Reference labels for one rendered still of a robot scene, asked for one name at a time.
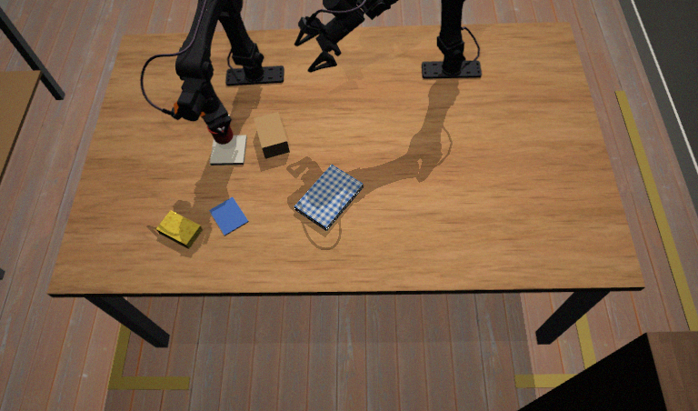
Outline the blue and white checkered towel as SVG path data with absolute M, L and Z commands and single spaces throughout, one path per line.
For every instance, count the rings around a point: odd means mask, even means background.
M 330 165 L 294 210 L 327 231 L 363 188 L 363 183 Z

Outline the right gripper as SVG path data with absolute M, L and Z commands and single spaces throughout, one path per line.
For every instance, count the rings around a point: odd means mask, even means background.
M 177 102 L 174 103 L 174 114 L 177 113 L 178 105 Z M 207 123 L 210 131 L 215 132 L 221 136 L 227 135 L 228 127 L 232 121 L 230 115 L 228 115 L 227 110 L 224 105 L 214 92 L 213 96 L 206 100 L 204 109 L 200 114 L 201 118 Z M 224 125 L 224 131 L 220 131 L 217 127 Z

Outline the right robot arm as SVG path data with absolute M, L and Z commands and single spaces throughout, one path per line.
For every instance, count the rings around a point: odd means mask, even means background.
M 230 41 L 234 63 L 243 66 L 226 70 L 227 86 L 276 84 L 284 81 L 282 65 L 262 66 L 264 56 L 246 32 L 240 14 L 242 7 L 243 0 L 198 0 L 192 27 L 179 52 L 192 42 L 191 46 L 178 55 L 175 61 L 175 71 L 184 82 L 177 100 L 178 115 L 175 115 L 175 109 L 172 108 L 174 114 L 171 117 L 174 119 L 197 121 L 206 100 L 214 94 L 210 82 L 214 71 L 210 56 L 218 20 Z

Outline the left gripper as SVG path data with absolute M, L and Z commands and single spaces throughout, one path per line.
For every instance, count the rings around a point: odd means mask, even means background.
M 339 19 L 335 17 L 324 26 L 324 24 L 321 23 L 320 19 L 316 17 L 310 24 L 310 27 L 319 29 L 321 31 L 317 32 L 316 35 L 318 36 L 315 39 L 317 40 L 323 52 L 311 64 L 311 66 L 308 68 L 308 72 L 312 73 L 323 68 L 337 66 L 334 57 L 328 54 L 328 52 L 334 50 L 334 54 L 339 56 L 342 52 L 340 51 L 337 43 L 349 34 L 346 28 L 345 30 L 343 30 L 344 26 L 342 25 L 342 23 L 338 24 L 337 21 L 339 21 Z M 299 36 L 297 37 L 294 45 L 299 46 L 307 42 L 308 40 L 314 38 L 314 36 L 307 35 L 305 38 L 301 40 L 303 35 L 304 33 L 300 30 Z M 321 64 L 324 61 L 326 63 Z

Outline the red cup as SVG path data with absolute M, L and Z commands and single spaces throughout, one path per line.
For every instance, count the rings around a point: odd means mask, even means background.
M 221 125 L 221 126 L 219 126 L 219 127 L 217 127 L 217 128 L 221 128 L 221 129 L 222 129 L 222 127 L 224 127 L 224 125 Z M 207 127 L 207 129 L 208 129 L 208 131 L 212 134 L 212 136 L 213 136 L 215 142 L 218 143 L 218 144 L 220 144 L 220 145 L 225 145 L 225 144 L 229 143 L 229 142 L 232 140 L 233 136 L 234 136 L 233 131 L 232 131 L 230 125 L 229 125 L 229 127 L 228 127 L 227 135 L 224 135 L 224 136 L 221 136 L 221 135 L 219 135 L 219 134 L 217 134 L 217 133 L 215 133 L 215 132 L 210 131 L 208 127 Z

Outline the yellow sponge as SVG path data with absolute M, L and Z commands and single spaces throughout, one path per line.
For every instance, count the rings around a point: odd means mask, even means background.
M 170 210 L 156 230 L 162 236 L 189 249 L 196 238 L 201 234 L 203 228 L 197 223 Z

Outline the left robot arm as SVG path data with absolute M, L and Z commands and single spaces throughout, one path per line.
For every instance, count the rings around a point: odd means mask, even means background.
M 330 11 L 347 11 L 359 6 L 364 0 L 323 0 L 323 5 Z M 372 20 L 383 11 L 391 8 L 398 0 L 366 0 L 360 9 L 336 15 L 337 23 L 352 32 L 364 21 L 364 13 Z M 465 61 L 464 40 L 462 39 L 462 11 L 464 0 L 441 0 L 441 30 L 437 36 L 437 46 L 444 55 L 443 61 L 422 62 L 423 79 L 440 78 L 479 78 L 482 76 L 480 61 Z M 347 18 L 346 18 L 347 17 Z M 464 58 L 463 58 L 464 57 Z M 464 61 L 464 62 L 463 62 Z M 456 63 L 457 62 L 457 63 Z M 461 63 L 463 65 L 461 67 Z M 459 64 L 458 64 L 459 63 Z

